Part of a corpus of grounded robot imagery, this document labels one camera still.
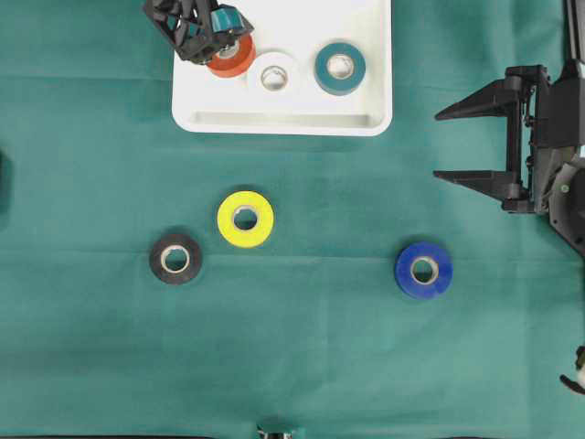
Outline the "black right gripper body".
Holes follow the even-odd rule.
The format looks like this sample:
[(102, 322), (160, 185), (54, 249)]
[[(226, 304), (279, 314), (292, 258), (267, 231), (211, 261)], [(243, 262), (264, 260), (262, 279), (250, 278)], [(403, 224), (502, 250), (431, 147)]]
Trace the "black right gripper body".
[(548, 212), (548, 200), (563, 166), (584, 167), (584, 61), (569, 59), (560, 76), (552, 81), (542, 65), (514, 66), (505, 71), (509, 79), (522, 79), (521, 102), (524, 124), (530, 129), (530, 154), (526, 160), (529, 187), (520, 199), (506, 200), (502, 209), (510, 213)]

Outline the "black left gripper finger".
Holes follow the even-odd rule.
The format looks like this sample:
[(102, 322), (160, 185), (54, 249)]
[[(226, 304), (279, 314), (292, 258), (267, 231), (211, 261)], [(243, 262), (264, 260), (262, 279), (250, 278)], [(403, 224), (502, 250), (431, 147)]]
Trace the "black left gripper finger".
[(189, 39), (182, 45), (184, 60), (196, 65), (208, 64), (215, 55), (224, 50), (230, 50), (237, 46), (237, 40), (213, 40), (203, 41), (195, 38)]
[(220, 5), (210, 13), (214, 50), (233, 47), (249, 35), (254, 26), (232, 5)]

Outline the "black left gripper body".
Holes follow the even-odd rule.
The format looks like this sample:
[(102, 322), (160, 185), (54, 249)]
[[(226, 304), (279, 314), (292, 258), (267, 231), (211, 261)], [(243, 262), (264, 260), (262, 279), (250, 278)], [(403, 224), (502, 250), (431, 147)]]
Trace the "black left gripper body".
[(214, 1), (147, 0), (142, 9), (181, 60), (182, 45), (189, 39), (212, 41), (210, 13), (215, 9)]

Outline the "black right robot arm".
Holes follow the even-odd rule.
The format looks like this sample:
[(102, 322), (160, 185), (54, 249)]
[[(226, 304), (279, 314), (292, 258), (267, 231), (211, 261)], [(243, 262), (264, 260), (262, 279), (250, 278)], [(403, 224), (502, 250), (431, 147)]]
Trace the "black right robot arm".
[(437, 178), (494, 198), (508, 213), (548, 217), (584, 253), (584, 4), (565, 4), (569, 56), (557, 80), (543, 65), (515, 66), (436, 120), (506, 119), (503, 171), (434, 171)]

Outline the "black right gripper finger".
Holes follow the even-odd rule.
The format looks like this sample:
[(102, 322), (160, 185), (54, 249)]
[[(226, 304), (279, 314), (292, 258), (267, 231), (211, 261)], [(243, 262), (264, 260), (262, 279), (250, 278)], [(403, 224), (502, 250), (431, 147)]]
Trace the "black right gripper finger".
[(520, 77), (494, 80), (462, 101), (438, 112), (434, 118), (444, 121), (487, 116), (505, 117), (514, 105), (520, 103), (520, 92)]
[(467, 187), (500, 201), (521, 199), (524, 196), (522, 181), (516, 172), (494, 170), (435, 170), (433, 175), (439, 179)]

